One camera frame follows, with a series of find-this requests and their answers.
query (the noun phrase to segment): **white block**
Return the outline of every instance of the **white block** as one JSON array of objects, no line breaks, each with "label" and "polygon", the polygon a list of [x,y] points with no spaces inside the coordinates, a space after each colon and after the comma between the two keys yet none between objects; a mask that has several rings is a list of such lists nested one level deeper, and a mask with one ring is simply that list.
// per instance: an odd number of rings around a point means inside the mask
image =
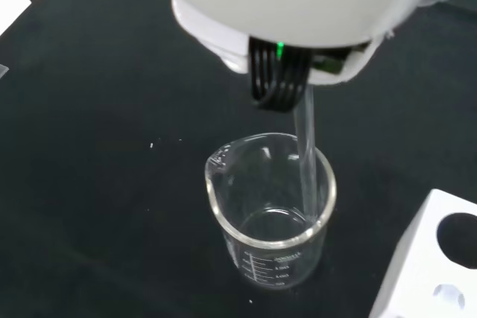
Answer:
[{"label": "white block", "polygon": [[[461,214],[473,215],[465,216],[477,223],[477,205],[443,191],[431,191],[397,244],[370,318],[477,317],[476,258],[471,259],[471,268],[468,257],[465,262],[455,256],[450,261],[449,251],[444,254],[437,236],[438,230],[442,233],[448,227],[440,226],[442,222],[462,222]],[[476,225],[467,227],[475,230]]]}]

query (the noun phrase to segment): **black table surface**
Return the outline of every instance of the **black table surface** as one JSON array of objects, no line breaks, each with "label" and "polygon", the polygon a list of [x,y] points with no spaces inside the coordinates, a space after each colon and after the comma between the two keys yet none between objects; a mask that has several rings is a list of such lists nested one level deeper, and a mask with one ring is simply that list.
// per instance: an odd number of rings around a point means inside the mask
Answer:
[{"label": "black table surface", "polygon": [[0,38],[0,315],[367,317],[428,192],[477,203],[477,16],[441,4],[396,34],[316,89],[338,202],[319,268],[277,293],[240,278],[203,167],[292,117],[255,110],[170,0],[38,0]]}]

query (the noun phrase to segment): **white device housing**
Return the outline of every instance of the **white device housing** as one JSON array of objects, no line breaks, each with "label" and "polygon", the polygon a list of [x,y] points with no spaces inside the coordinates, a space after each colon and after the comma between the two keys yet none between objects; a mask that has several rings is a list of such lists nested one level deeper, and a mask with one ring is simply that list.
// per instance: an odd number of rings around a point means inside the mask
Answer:
[{"label": "white device housing", "polygon": [[477,216],[477,205],[431,191],[397,244],[370,318],[477,317],[477,270],[450,261],[437,241],[440,222],[457,213]]},{"label": "white device housing", "polygon": [[179,24],[225,64],[247,73],[250,36],[309,48],[368,43],[352,51],[339,74],[312,69],[309,83],[355,77],[382,40],[421,0],[172,0]]}]

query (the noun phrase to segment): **clear plastic tube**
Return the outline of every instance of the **clear plastic tube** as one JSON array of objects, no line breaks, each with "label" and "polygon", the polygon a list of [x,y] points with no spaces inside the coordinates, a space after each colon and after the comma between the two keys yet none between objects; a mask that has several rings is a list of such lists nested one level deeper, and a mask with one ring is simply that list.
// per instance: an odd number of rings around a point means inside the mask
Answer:
[{"label": "clear plastic tube", "polygon": [[315,149],[315,100],[313,86],[294,110],[295,131],[300,157],[300,179],[303,196],[303,215],[308,222],[318,218],[320,203],[317,200],[316,149]]}]

